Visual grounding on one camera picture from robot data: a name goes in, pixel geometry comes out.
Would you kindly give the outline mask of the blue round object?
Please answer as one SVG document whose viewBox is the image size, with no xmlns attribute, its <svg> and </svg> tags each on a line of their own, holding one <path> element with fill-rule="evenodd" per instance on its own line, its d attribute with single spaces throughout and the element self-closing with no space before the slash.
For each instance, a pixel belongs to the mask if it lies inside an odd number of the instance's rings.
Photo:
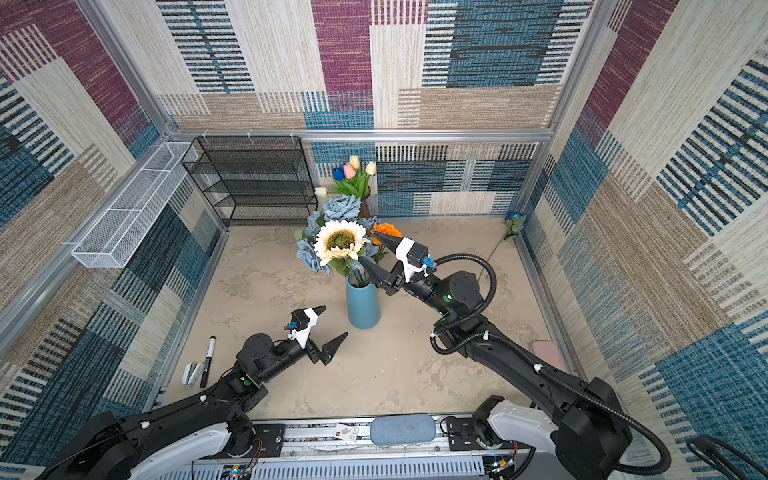
<svg viewBox="0 0 768 480">
<path fill-rule="evenodd" d="M 512 212 L 508 213 L 504 219 L 504 223 L 506 226 L 506 231 L 504 235 L 501 237 L 501 239 L 496 243 L 494 248 L 491 250 L 490 254 L 485 258 L 486 263 L 490 263 L 492 257 L 496 253 L 496 251 L 501 247 L 502 244 L 507 243 L 509 241 L 513 241 L 516 237 L 518 237 L 525 226 L 527 217 L 524 214 L 518 213 L 518 212 Z"/>
</svg>

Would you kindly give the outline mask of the blue tulip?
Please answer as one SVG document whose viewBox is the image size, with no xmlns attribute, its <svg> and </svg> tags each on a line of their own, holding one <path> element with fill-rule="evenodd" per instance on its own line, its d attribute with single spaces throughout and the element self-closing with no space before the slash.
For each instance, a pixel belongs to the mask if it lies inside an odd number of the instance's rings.
<svg viewBox="0 0 768 480">
<path fill-rule="evenodd" d="M 350 189 L 349 181 L 346 177 L 345 167 L 336 167 L 332 170 L 332 177 L 335 183 L 335 191 L 341 195 L 353 196 L 354 191 Z"/>
</svg>

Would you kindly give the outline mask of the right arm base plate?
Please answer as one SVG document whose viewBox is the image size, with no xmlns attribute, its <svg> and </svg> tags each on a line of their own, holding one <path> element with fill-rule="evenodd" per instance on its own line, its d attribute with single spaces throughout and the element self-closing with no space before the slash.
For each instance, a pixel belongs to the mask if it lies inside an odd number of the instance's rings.
<svg viewBox="0 0 768 480">
<path fill-rule="evenodd" d="M 446 416 L 439 422 L 439 428 L 448 440 L 449 450 L 475 451 L 475 450 L 513 450 L 515 443 L 502 441 L 500 444 L 487 445 L 476 434 L 471 418 L 459 418 Z"/>
</svg>

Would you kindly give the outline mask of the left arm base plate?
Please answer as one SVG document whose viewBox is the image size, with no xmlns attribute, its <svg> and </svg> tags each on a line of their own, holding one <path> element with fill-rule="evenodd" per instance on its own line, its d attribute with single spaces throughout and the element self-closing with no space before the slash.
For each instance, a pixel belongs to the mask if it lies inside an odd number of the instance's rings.
<svg viewBox="0 0 768 480">
<path fill-rule="evenodd" d="M 232 434 L 224 449 L 203 460 L 250 460 L 279 457 L 285 436 L 284 423 L 255 424 Z"/>
</svg>

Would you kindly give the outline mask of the teal ceramic vase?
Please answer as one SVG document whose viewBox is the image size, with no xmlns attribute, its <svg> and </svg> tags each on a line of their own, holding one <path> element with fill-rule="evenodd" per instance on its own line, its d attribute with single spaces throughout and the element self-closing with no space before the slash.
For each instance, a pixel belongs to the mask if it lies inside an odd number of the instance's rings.
<svg viewBox="0 0 768 480">
<path fill-rule="evenodd" d="M 375 327 L 380 320 L 381 309 L 378 290 L 370 283 L 359 286 L 352 277 L 347 279 L 347 313 L 350 323 L 358 329 Z"/>
</svg>

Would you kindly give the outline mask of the pink tulip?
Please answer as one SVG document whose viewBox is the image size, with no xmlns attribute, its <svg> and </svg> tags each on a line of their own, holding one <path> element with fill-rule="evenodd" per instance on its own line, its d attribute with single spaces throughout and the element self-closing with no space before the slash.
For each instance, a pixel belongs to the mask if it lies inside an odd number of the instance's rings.
<svg viewBox="0 0 768 480">
<path fill-rule="evenodd" d="M 347 163 L 343 166 L 343 173 L 344 179 L 340 183 L 343 194 L 358 197 L 357 170 L 350 163 Z"/>
</svg>

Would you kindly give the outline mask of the cream flower stem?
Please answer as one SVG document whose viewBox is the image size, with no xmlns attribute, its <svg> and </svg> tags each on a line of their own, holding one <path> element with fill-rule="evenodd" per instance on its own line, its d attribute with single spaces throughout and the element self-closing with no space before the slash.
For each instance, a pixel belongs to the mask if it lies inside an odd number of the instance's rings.
<svg viewBox="0 0 768 480">
<path fill-rule="evenodd" d="M 355 221 L 327 221 L 318 231 L 314 252 L 321 267 L 330 267 L 343 277 L 352 278 L 352 285 L 364 287 L 368 280 L 362 273 L 360 258 L 365 254 L 366 229 Z"/>
</svg>

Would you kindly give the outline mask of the blue hydrangea bunch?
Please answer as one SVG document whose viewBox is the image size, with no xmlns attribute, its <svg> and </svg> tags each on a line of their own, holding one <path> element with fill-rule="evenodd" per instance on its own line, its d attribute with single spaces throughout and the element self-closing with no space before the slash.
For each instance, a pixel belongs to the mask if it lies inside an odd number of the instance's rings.
<svg viewBox="0 0 768 480">
<path fill-rule="evenodd" d="M 330 267 L 321 267 L 319 260 L 314 252 L 315 237 L 320 228 L 331 220 L 348 220 L 355 221 L 362 225 L 366 229 L 367 238 L 370 242 L 367 244 L 366 252 L 361 258 L 367 258 L 373 260 L 373 255 L 377 252 L 378 248 L 373 245 L 371 234 L 372 227 L 379 223 L 376 217 L 360 218 L 360 199 L 355 196 L 343 195 L 338 198 L 332 198 L 326 201 L 321 210 L 315 211 L 307 218 L 307 227 L 304 230 L 296 232 L 297 237 L 297 258 L 301 261 L 309 270 L 315 273 L 330 274 L 333 270 Z M 362 273 L 365 275 L 369 283 L 369 277 L 364 268 Z"/>
</svg>

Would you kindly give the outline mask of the red glass vase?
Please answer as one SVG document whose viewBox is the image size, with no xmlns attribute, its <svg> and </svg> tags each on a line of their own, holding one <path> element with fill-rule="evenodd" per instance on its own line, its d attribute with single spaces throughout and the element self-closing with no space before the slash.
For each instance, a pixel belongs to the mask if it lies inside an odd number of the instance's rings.
<svg viewBox="0 0 768 480">
<path fill-rule="evenodd" d="M 359 214 L 360 218 L 367 219 L 372 217 L 371 209 L 368 204 L 368 199 L 370 198 L 370 196 L 371 196 L 371 187 L 368 186 L 365 194 L 360 199 L 360 214 Z"/>
</svg>

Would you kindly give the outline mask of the orange marigold stem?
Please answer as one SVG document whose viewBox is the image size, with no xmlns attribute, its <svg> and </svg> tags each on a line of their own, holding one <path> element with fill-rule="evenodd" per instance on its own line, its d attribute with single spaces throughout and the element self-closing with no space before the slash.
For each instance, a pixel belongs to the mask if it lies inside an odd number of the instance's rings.
<svg viewBox="0 0 768 480">
<path fill-rule="evenodd" d="M 384 251 L 384 246 L 381 241 L 375 237 L 375 233 L 381 233 L 395 238 L 402 238 L 403 234 L 394 225 L 389 223 L 377 223 L 372 227 L 371 239 L 373 245 L 378 248 L 377 252 L 373 255 L 373 260 L 376 263 L 379 263 L 386 255 L 386 252 Z"/>
</svg>

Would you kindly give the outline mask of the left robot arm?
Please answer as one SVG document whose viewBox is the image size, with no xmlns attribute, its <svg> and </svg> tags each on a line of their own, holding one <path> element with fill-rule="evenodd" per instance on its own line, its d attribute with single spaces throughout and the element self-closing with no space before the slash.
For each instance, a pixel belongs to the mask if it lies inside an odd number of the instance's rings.
<svg viewBox="0 0 768 480">
<path fill-rule="evenodd" d="M 238 438 L 250 442 L 248 416 L 268 394 L 267 383 L 303 358 L 329 364 L 346 340 L 323 346 L 310 337 L 324 306 L 292 311 L 286 338 L 250 336 L 233 366 L 203 391 L 128 417 L 111 412 L 89 419 L 64 444 L 43 479 L 155 479 L 198 459 L 217 455 Z"/>
</svg>

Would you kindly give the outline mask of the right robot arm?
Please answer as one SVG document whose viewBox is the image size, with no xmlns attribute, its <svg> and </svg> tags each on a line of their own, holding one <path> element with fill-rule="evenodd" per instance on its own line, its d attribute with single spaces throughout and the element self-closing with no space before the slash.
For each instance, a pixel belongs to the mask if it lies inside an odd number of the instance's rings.
<svg viewBox="0 0 768 480">
<path fill-rule="evenodd" d="M 654 476 L 670 468 L 668 447 L 623 412 L 608 383 L 562 371 L 484 316 L 498 286 L 487 260 L 469 253 L 433 259 L 410 238 L 382 232 L 373 237 L 396 257 L 391 270 L 361 258 L 373 284 L 388 295 L 405 291 L 440 314 L 430 334 L 432 349 L 489 368 L 534 403 L 521 409 L 501 397 L 488 399 L 475 421 L 480 441 L 518 441 L 548 452 L 576 479 L 606 479 L 614 471 Z"/>
</svg>

